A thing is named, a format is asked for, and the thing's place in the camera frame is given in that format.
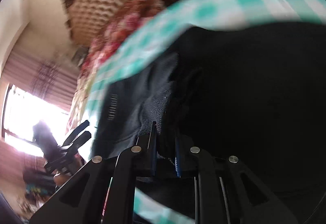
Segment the silver screw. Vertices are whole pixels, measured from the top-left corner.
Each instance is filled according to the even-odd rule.
[[[200,152],[200,148],[198,148],[198,147],[191,147],[191,148],[190,148],[190,151],[191,151],[192,153],[198,153],[198,152]]]
[[[239,161],[239,159],[237,156],[230,156],[229,161],[232,163],[237,163]]]
[[[141,151],[141,147],[139,147],[139,146],[133,146],[131,148],[131,151],[134,152],[134,153],[140,152]]]
[[[94,157],[92,158],[92,162],[93,162],[93,163],[100,163],[102,160],[103,160],[103,159],[102,159],[101,156],[94,156]]]

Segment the bright window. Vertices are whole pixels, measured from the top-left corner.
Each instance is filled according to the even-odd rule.
[[[33,96],[12,85],[8,91],[4,110],[4,140],[28,154],[43,156],[33,141],[33,125],[43,120],[51,129],[58,144],[65,140],[68,114],[57,106]]]

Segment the teal and white checkered cloth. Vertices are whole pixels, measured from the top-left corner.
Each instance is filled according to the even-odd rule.
[[[276,21],[326,23],[326,1],[181,0],[175,3],[129,36],[98,70],[83,119],[96,127],[108,84],[139,73],[189,27],[225,31]],[[194,223],[139,190],[135,193],[134,209],[151,223]]]

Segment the pink curtain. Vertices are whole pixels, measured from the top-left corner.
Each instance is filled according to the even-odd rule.
[[[11,51],[1,77],[66,112],[77,87],[77,73],[23,51]]]

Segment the checkered tablecloth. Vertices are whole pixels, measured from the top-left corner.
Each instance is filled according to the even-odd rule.
[[[97,125],[108,84],[139,73],[187,28],[237,30],[276,21],[326,23],[325,0],[181,0],[133,33],[98,70],[83,119]],[[135,212],[152,223],[194,223],[139,190]]]

